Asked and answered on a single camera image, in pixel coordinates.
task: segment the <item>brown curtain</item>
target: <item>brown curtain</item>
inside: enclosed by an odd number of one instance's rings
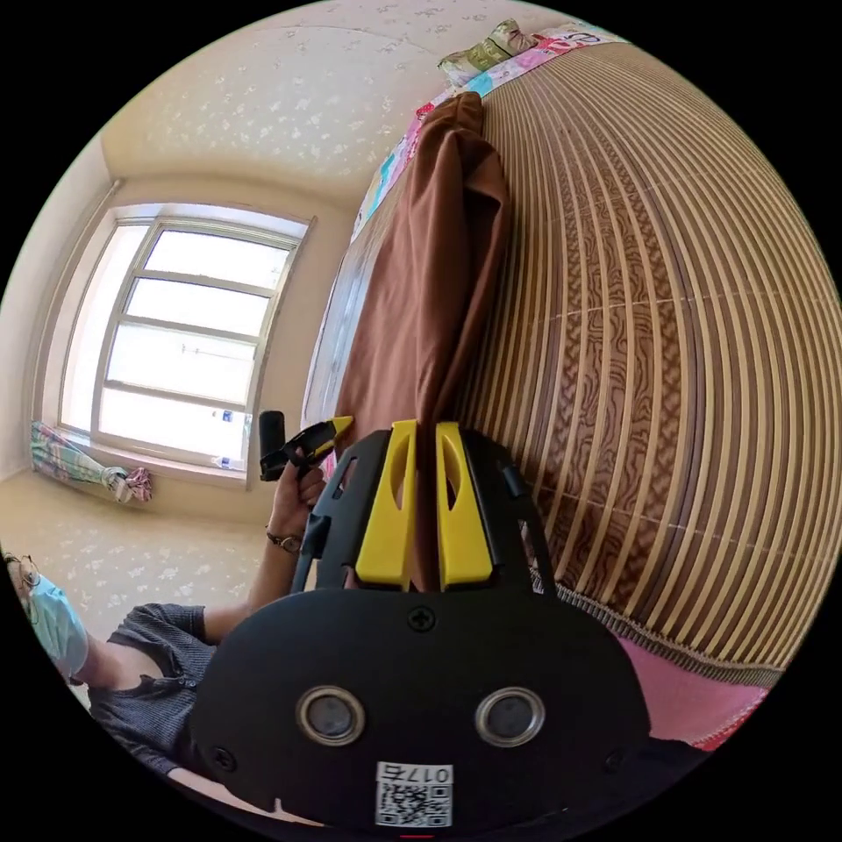
[[[438,588],[432,493],[435,424],[446,419],[492,303],[510,203],[496,149],[469,92],[432,111],[375,260],[336,412],[353,415],[348,446],[418,421],[419,589]]]

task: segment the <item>blue face mask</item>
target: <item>blue face mask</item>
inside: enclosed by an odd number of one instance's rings
[[[46,576],[29,592],[32,628],[65,680],[78,674],[88,658],[88,633],[61,588]]]

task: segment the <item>label sticker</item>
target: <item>label sticker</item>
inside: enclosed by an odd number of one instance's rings
[[[453,767],[377,764],[375,824],[382,827],[450,827]]]

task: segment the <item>screw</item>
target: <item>screw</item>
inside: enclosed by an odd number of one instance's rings
[[[436,624],[436,615],[421,605],[410,611],[407,622],[414,632],[428,632]]]
[[[625,752],[618,748],[605,758],[605,771],[613,774],[623,765],[623,760],[625,760]]]
[[[216,746],[213,749],[213,762],[222,769],[223,772],[233,772],[237,768],[237,761],[233,754],[227,749]]]

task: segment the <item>hand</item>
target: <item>hand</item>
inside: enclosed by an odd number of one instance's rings
[[[269,531],[278,538],[303,536],[310,507],[316,505],[324,490],[325,477],[321,468],[314,468],[299,481],[298,468],[291,461],[287,462],[275,487]]]

